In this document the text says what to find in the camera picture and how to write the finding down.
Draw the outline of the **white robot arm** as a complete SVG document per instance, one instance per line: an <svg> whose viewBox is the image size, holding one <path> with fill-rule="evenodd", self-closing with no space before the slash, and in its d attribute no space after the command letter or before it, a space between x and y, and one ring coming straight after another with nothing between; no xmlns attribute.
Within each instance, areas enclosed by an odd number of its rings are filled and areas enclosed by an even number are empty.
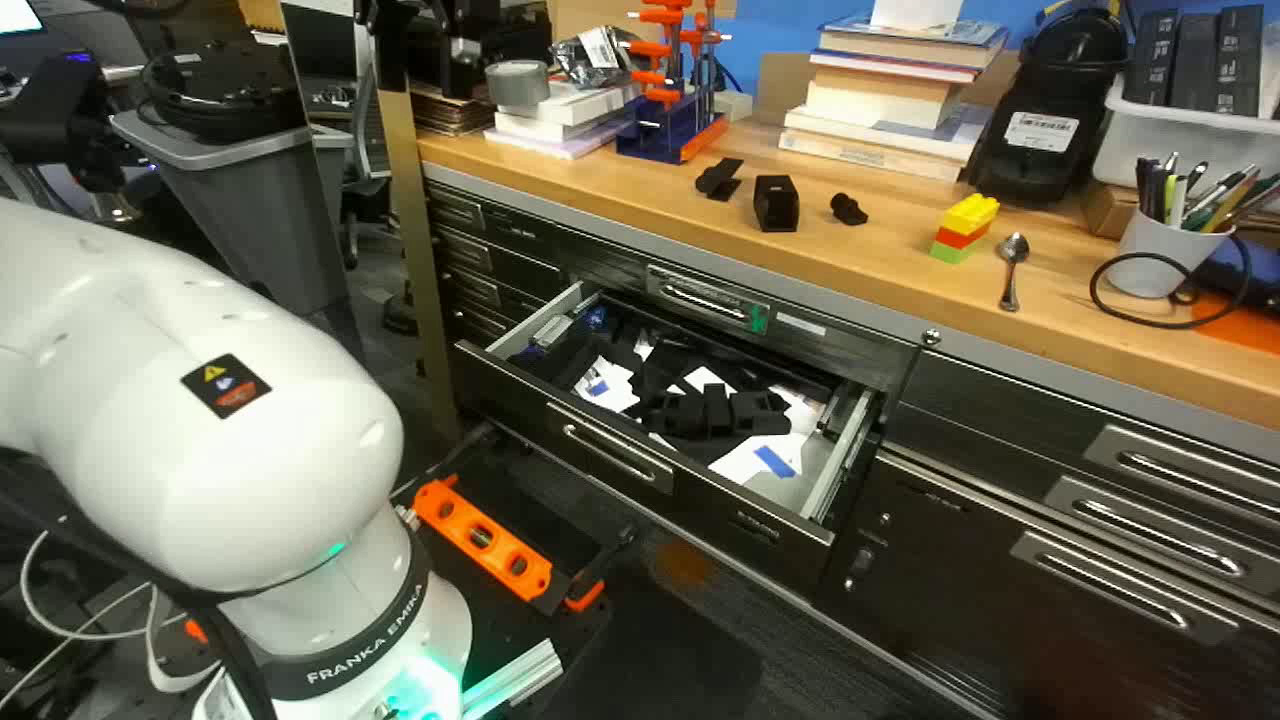
<svg viewBox="0 0 1280 720"><path fill-rule="evenodd" d="M204 624L193 720L460 720L469 598L351 350L204 259L0 204L0 444Z"/></svg>

